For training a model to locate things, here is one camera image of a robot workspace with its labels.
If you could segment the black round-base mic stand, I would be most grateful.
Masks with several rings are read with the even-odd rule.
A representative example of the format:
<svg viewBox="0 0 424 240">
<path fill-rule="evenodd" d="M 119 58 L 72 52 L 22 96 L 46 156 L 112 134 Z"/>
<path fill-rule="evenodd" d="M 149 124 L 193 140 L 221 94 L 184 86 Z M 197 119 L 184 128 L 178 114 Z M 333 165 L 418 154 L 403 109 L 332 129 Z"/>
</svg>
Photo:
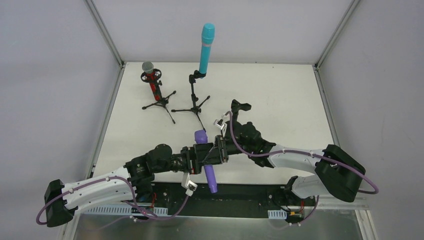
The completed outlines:
<svg viewBox="0 0 424 240">
<path fill-rule="evenodd" d="M 237 122 L 238 120 L 238 116 L 239 116 L 239 111 L 249 111 L 251 110 L 252 106 L 249 103 L 240 103 L 239 101 L 237 101 L 236 99 L 233 99 L 231 102 L 231 113 L 232 113 L 232 117 L 231 119 L 233 120 L 233 122 Z"/>
</svg>

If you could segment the black tripod shock-mount stand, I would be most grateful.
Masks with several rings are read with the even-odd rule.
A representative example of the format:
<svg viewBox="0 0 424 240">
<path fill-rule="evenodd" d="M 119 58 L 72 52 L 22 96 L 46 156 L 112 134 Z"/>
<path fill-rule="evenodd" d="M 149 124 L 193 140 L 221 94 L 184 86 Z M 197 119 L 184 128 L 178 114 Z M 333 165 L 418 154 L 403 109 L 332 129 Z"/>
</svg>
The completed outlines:
<svg viewBox="0 0 424 240">
<path fill-rule="evenodd" d="M 162 77 L 162 72 L 157 68 L 147 68 L 143 69 L 143 73 L 140 75 L 141 81 L 144 83 L 148 83 L 150 86 L 150 89 L 152 91 L 153 97 L 155 99 L 155 102 L 145 105 L 142 107 L 143 110 L 146 110 L 152 106 L 158 106 L 162 107 L 166 110 L 169 117 L 171 118 L 171 121 L 173 124 L 176 124 L 176 121 L 172 117 L 170 111 L 167 108 L 167 104 L 169 103 L 169 98 L 177 93 L 176 90 L 174 90 L 172 93 L 170 93 L 167 96 L 163 96 L 160 86 L 162 86 L 162 82 L 160 78 Z"/>
</svg>

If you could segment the black tripod clip stand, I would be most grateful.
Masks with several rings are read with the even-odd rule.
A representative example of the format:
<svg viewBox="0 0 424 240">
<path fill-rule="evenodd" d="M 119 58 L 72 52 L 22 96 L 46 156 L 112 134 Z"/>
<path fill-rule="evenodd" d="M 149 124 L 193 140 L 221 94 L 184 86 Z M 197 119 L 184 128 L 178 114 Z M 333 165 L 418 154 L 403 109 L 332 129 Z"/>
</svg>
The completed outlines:
<svg viewBox="0 0 424 240">
<path fill-rule="evenodd" d="M 198 119 L 198 121 L 199 121 L 199 123 L 201 125 L 201 128 L 204 131 L 206 131 L 206 128 L 204 127 L 204 124 L 203 124 L 203 122 L 202 122 L 199 114 L 202 112 L 202 106 L 203 106 L 203 104 L 207 100 L 209 100 L 211 96 L 208 95 L 200 104 L 197 104 L 197 102 L 199 101 L 199 98 L 195 94 L 195 86 L 194 85 L 197 82 L 196 81 L 197 79 L 203 78 L 205 76 L 206 76 L 205 73 L 200 73 L 198 70 L 195 70 L 193 72 L 193 74 L 190 74 L 188 76 L 188 81 L 190 83 L 190 89 L 191 89 L 191 95 L 190 95 L 190 97 L 191 97 L 192 107 L 189 108 L 189 109 L 172 109 L 171 110 L 172 113 L 177 113 L 177 112 L 191 112 L 191 113 L 193 113 L 197 117 L 197 119 Z"/>
</svg>

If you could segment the red glitter microphone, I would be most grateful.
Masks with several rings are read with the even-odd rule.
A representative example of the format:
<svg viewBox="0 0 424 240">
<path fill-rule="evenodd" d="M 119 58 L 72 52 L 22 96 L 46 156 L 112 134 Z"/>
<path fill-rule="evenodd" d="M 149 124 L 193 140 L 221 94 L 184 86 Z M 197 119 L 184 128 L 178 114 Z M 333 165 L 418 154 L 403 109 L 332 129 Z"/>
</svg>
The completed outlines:
<svg viewBox="0 0 424 240">
<path fill-rule="evenodd" d="M 156 101 L 160 101 L 162 99 L 162 93 L 160 91 L 160 78 L 162 76 L 162 72 L 154 68 L 154 65 L 150 61 L 145 61 L 142 63 L 143 73 L 140 78 L 144 83 L 148 83 L 152 90 L 153 96 Z"/>
</svg>

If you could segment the teal toy microphone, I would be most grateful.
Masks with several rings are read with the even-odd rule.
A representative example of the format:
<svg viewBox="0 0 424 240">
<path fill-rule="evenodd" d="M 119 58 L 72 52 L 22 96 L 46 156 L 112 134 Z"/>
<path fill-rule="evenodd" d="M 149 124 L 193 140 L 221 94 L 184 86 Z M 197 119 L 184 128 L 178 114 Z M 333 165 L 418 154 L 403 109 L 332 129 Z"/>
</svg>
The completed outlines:
<svg viewBox="0 0 424 240">
<path fill-rule="evenodd" d="M 212 43 L 215 38 L 215 25 L 205 23 L 201 32 L 201 52 L 198 71 L 205 75 L 207 73 Z"/>
</svg>

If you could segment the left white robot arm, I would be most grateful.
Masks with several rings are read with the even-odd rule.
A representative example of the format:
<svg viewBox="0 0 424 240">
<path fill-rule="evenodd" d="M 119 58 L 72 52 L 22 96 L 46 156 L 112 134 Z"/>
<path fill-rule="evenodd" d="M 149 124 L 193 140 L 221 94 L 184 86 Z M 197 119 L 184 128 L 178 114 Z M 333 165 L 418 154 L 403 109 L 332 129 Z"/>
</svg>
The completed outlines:
<svg viewBox="0 0 424 240">
<path fill-rule="evenodd" d="M 227 159 L 226 150 L 217 144 L 195 144 L 173 153 L 167 144 L 159 144 L 144 155 L 133 158 L 109 173 L 98 177 L 63 183 L 56 179 L 49 183 L 44 194 L 44 207 L 36 222 L 49 228 L 70 222 L 78 211 L 106 203 L 136 200 L 138 195 L 151 191 L 155 174 L 183 172 L 181 185 L 191 197 L 197 185 L 190 175 L 199 174 L 206 165 L 219 165 Z"/>
</svg>

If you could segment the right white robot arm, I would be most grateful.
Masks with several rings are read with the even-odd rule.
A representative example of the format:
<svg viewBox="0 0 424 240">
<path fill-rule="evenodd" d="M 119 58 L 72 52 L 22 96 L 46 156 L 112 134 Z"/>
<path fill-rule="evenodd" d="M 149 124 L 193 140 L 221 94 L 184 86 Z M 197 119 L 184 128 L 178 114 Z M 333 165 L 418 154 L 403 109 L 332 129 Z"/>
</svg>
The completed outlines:
<svg viewBox="0 0 424 240">
<path fill-rule="evenodd" d="M 287 168 L 310 173 L 309 176 L 293 176 L 285 190 L 300 199 L 311 196 L 332 195 L 352 203 L 362 182 L 373 186 L 366 176 L 365 168 L 339 146 L 329 144 L 325 149 L 297 149 L 264 140 L 251 122 L 215 120 L 221 130 L 228 155 L 245 154 L 260 167 Z"/>
</svg>

